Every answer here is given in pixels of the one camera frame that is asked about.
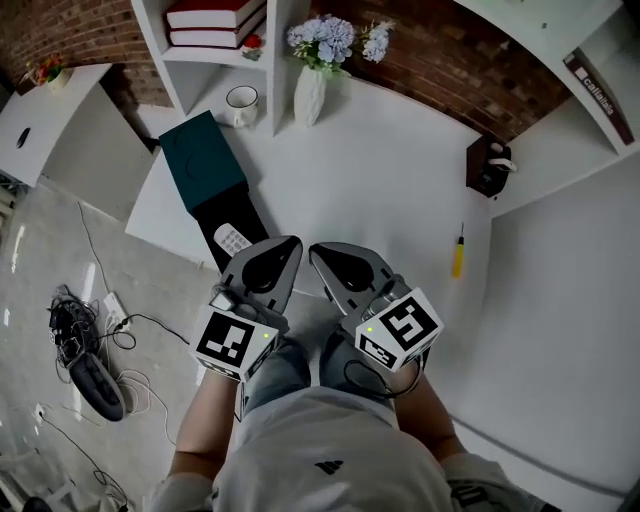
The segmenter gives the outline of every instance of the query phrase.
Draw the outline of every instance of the flower pot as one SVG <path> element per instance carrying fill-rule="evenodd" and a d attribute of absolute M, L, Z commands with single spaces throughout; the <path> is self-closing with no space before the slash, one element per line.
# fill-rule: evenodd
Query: flower pot
<path fill-rule="evenodd" d="M 298 85 L 293 95 L 293 112 L 296 123 L 305 128 L 312 126 L 324 105 L 324 94 L 327 89 L 327 75 L 309 66 L 302 68 L 298 77 Z"/>
<path fill-rule="evenodd" d="M 51 82 L 47 82 L 49 89 L 51 90 L 51 94 L 58 94 L 67 82 L 71 78 L 71 72 L 68 69 L 63 69 L 60 71 L 57 77 L 55 77 Z"/>

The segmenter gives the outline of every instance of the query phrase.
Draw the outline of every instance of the teal box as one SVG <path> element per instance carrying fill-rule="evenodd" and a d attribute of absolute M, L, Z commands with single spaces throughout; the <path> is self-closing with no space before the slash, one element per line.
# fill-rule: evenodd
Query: teal box
<path fill-rule="evenodd" d="M 185 121 L 160 136 L 160 145 L 187 211 L 247 179 L 211 112 Z"/>

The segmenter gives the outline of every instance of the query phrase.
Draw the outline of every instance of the mug handle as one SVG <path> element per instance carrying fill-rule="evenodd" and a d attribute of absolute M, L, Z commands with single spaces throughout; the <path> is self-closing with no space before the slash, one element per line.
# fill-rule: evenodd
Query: mug handle
<path fill-rule="evenodd" d="M 233 127 L 240 128 L 244 126 L 244 116 L 242 115 L 242 110 L 236 110 L 233 114 Z"/>

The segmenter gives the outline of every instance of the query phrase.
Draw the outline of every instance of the red ornament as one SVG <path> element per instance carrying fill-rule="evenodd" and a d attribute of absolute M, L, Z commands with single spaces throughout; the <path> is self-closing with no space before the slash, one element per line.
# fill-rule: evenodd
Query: red ornament
<path fill-rule="evenodd" d="M 262 38 L 258 34 L 251 34 L 244 42 L 247 48 L 260 48 L 262 46 Z"/>

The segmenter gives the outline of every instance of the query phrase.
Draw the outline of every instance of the black computer mouse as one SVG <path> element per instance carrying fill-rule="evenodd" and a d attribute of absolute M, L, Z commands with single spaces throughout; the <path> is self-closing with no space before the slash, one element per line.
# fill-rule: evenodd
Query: black computer mouse
<path fill-rule="evenodd" d="M 25 128 L 24 131 L 22 132 L 22 135 L 20 135 L 20 138 L 18 139 L 18 142 L 16 144 L 16 147 L 18 149 L 20 149 L 22 146 L 24 146 L 24 141 L 27 140 L 27 136 L 29 135 L 29 132 L 31 131 L 31 128 Z"/>

